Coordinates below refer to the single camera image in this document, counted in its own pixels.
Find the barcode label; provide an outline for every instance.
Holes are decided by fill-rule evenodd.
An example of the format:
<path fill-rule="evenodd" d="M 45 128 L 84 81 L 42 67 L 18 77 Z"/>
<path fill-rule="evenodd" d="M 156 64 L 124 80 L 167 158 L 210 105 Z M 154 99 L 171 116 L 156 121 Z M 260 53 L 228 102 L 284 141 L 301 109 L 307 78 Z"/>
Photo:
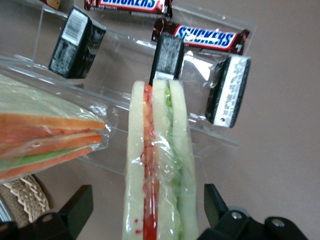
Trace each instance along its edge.
<path fill-rule="evenodd" d="M 214 125 L 226 128 L 231 126 L 247 62 L 248 58 L 245 56 L 231 58 L 214 116 Z"/>
<path fill-rule="evenodd" d="M 154 74 L 154 79 L 158 79 L 158 80 L 173 80 L 174 78 L 175 78 L 174 75 L 161 72 L 161 71 L 155 71 L 155 74 Z"/>
<path fill-rule="evenodd" d="M 88 17 L 79 10 L 73 9 L 70 13 L 61 37 L 78 46 L 84 34 Z"/>

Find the woven basket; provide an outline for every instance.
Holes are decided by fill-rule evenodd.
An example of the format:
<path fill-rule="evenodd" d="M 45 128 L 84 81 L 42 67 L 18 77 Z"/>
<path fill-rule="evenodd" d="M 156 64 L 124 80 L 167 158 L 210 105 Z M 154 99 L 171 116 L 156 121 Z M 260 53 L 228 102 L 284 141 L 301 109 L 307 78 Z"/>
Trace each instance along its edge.
<path fill-rule="evenodd" d="M 19 228 L 50 209 L 47 196 L 31 175 L 1 185 L 0 196 Z"/>

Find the candy bar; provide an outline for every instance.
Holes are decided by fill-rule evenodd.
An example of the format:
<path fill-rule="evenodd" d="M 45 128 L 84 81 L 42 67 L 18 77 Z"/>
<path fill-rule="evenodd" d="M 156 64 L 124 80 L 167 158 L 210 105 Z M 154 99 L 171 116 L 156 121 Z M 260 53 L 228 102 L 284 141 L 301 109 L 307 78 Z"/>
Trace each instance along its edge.
<path fill-rule="evenodd" d="M 245 29 L 241 33 L 236 33 L 218 29 L 210 30 L 157 19 L 153 28 L 152 40 L 157 41 L 163 33 L 182 38 L 186 46 L 242 55 L 250 31 Z"/>
<path fill-rule="evenodd" d="M 172 0 L 84 0 L 84 9 L 90 11 L 120 11 L 132 15 L 172 17 Z"/>

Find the white bread slice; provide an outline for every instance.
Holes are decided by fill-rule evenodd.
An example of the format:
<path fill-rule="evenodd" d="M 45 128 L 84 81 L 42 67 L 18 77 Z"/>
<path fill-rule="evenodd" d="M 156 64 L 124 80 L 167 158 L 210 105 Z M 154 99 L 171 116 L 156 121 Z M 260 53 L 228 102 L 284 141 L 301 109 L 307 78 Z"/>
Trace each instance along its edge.
<path fill-rule="evenodd" d="M 165 80 L 153 80 L 153 125 L 159 164 L 157 176 L 159 179 L 157 239 L 178 240 L 181 221 L 177 208 L 178 199 L 172 188 L 172 180 L 178 174 L 178 170 L 174 163 L 173 151 L 166 139 L 170 127 L 165 96 L 166 86 L 167 82 Z"/>
<path fill-rule="evenodd" d="M 197 183 L 195 159 L 189 137 L 187 107 L 184 89 L 177 80 L 169 81 L 173 107 L 173 141 L 182 160 L 182 176 L 178 210 L 183 225 L 183 240 L 199 236 L 197 218 Z"/>
<path fill-rule="evenodd" d="M 94 113 L 54 95 L 0 75 L 0 128 L 23 126 L 101 130 Z"/>
<path fill-rule="evenodd" d="M 143 81 L 133 84 L 129 107 L 122 240 L 143 239 L 145 166 L 141 155 L 145 148 L 144 85 Z"/>

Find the screw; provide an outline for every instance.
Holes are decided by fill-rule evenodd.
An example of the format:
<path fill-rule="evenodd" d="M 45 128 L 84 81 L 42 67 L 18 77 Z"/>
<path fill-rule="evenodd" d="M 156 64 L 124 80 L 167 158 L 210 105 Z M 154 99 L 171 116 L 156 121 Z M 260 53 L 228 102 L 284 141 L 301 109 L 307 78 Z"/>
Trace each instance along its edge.
<path fill-rule="evenodd" d="M 46 222 L 49 222 L 51 219 L 52 219 L 52 214 L 48 214 L 42 218 L 42 222 L 46 223 Z"/>
<path fill-rule="evenodd" d="M 272 219 L 272 223 L 279 228 L 282 228 L 285 226 L 284 222 L 281 221 L 279 218 Z"/>
<path fill-rule="evenodd" d="M 5 231 L 7 229 L 8 229 L 8 224 L 7 223 L 5 223 L 2 226 L 0 226 L 0 232 Z"/>
<path fill-rule="evenodd" d="M 236 212 L 236 211 L 233 211 L 233 212 L 231 213 L 231 216 L 232 216 L 234 219 L 236 219 L 236 220 L 242 219 L 241 214 L 238 213 L 238 212 Z"/>

